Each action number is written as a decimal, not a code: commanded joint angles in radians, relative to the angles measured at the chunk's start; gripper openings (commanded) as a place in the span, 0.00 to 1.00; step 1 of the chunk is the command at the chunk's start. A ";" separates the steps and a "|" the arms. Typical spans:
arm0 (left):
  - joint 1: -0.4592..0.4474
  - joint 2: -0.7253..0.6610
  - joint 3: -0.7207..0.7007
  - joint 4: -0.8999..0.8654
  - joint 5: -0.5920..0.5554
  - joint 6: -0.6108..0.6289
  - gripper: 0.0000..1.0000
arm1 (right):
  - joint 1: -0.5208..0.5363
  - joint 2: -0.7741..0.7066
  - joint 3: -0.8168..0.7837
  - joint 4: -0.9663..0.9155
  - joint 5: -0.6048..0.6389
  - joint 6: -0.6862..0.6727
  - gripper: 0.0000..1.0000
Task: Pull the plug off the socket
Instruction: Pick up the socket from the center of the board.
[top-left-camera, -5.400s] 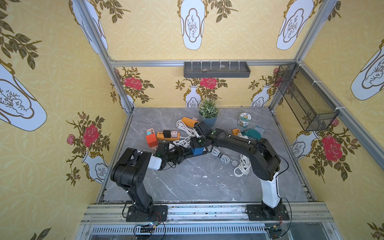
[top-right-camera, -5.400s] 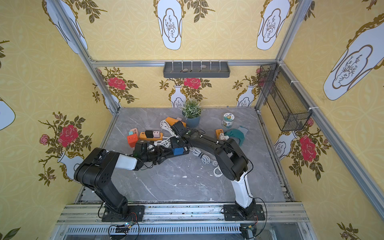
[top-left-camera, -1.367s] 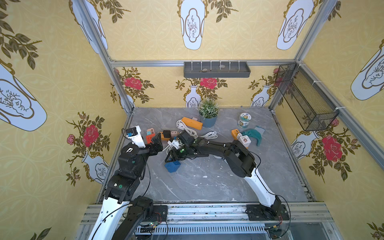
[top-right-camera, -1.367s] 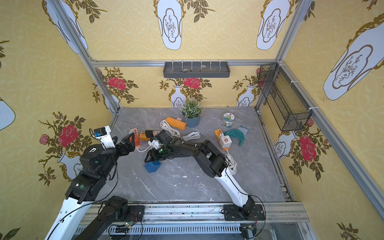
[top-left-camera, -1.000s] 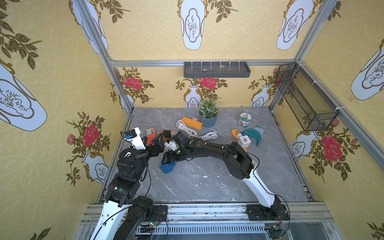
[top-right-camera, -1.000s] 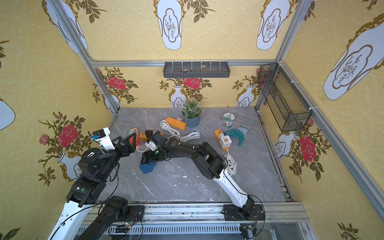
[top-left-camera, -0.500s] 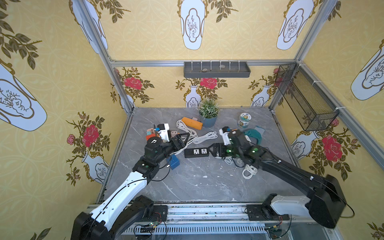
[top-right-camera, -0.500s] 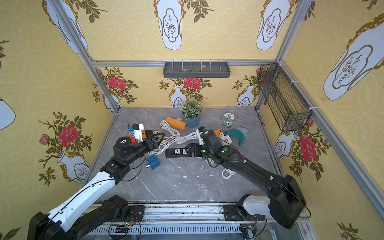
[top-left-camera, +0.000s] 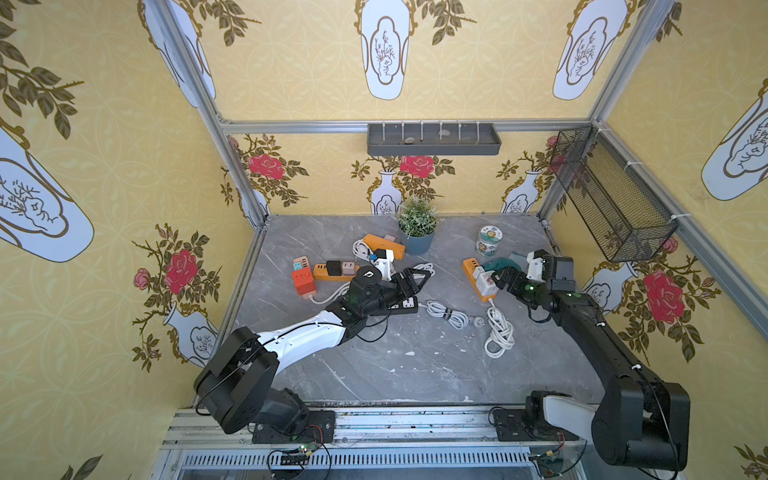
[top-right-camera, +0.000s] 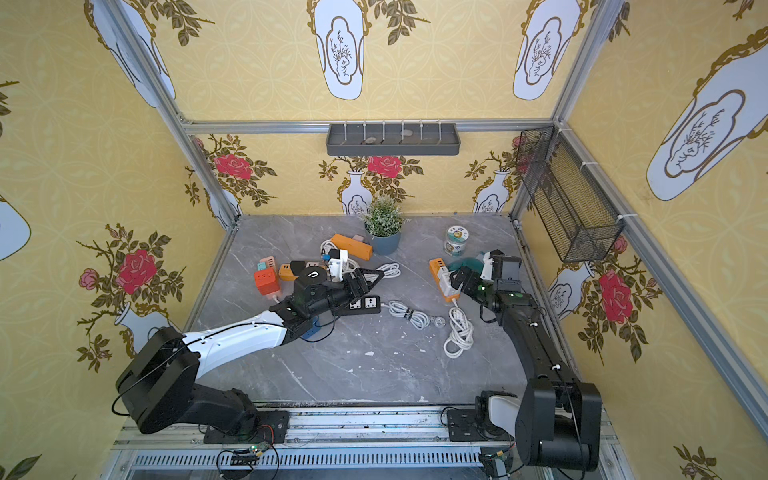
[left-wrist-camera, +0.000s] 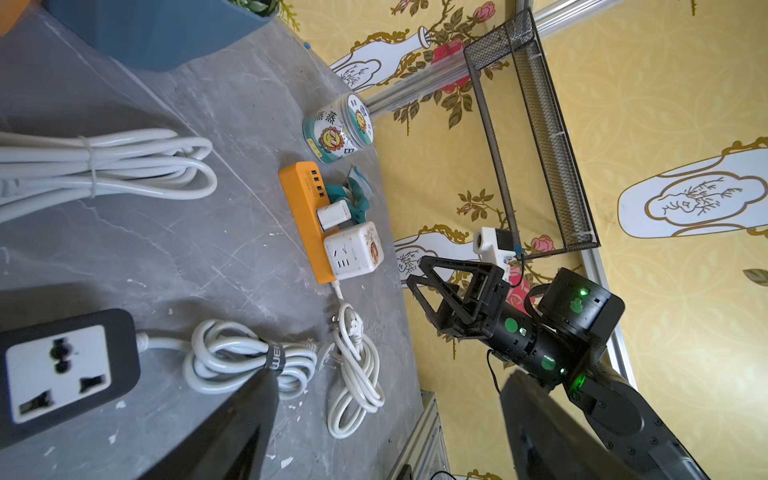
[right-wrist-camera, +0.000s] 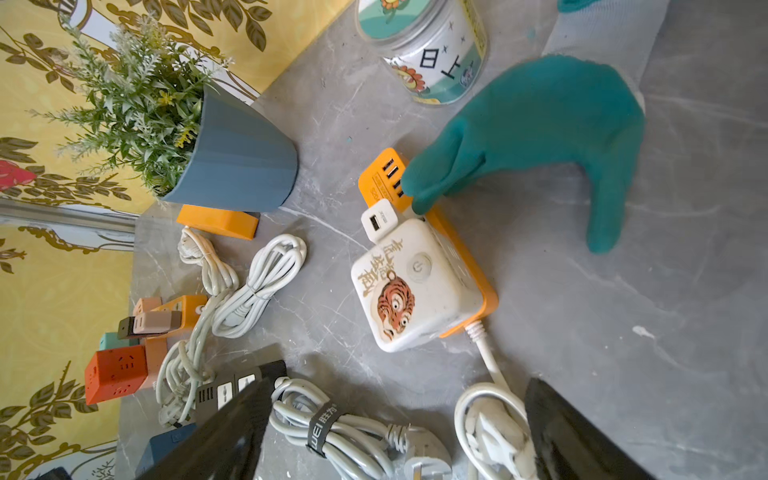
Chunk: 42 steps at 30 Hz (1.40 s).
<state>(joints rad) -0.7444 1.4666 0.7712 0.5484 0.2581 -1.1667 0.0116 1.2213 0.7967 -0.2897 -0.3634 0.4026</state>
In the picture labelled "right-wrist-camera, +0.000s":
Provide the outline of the white tiger cube adapter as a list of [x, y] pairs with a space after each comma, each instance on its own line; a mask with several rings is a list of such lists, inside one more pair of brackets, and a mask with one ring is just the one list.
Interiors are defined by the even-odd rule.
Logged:
[[351, 280], [379, 348], [394, 353], [459, 326], [484, 298], [450, 240], [408, 219], [355, 261]]

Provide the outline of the blue cube adapter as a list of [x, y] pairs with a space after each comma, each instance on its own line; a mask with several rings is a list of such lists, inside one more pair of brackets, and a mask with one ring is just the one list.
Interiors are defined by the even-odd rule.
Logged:
[[150, 470], [157, 462], [161, 461], [169, 453], [175, 450], [181, 443], [189, 438], [197, 429], [195, 423], [185, 425], [181, 428], [164, 432], [153, 436], [139, 461], [139, 464], [135, 470], [135, 478], [138, 479], [141, 475]]

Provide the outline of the red cube adapter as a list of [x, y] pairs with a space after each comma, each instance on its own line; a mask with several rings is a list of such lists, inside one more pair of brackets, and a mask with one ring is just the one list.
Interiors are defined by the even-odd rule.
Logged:
[[87, 405], [131, 395], [148, 377], [145, 347], [135, 345], [97, 351], [84, 375]]

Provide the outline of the small white USB charger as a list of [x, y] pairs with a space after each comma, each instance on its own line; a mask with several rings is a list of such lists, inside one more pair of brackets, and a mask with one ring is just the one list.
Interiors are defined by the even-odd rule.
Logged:
[[397, 228], [400, 213], [390, 200], [381, 199], [361, 215], [361, 223], [368, 239], [377, 244]]

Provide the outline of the black power strip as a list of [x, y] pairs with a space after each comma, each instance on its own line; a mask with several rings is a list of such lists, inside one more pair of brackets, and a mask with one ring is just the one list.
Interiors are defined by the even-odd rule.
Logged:
[[284, 360], [260, 365], [245, 360], [225, 364], [211, 382], [197, 388], [195, 424], [201, 427], [250, 383], [265, 379], [274, 382], [286, 374], [287, 367]]

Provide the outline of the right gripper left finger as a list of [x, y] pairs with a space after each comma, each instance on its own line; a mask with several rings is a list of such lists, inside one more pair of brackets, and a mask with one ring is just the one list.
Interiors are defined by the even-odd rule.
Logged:
[[143, 479], [252, 480], [272, 411], [273, 382], [249, 384]]

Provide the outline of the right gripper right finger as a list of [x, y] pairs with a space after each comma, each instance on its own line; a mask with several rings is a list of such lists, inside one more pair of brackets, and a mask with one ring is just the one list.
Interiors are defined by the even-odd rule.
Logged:
[[529, 381], [524, 405], [540, 479], [652, 477], [545, 381]]

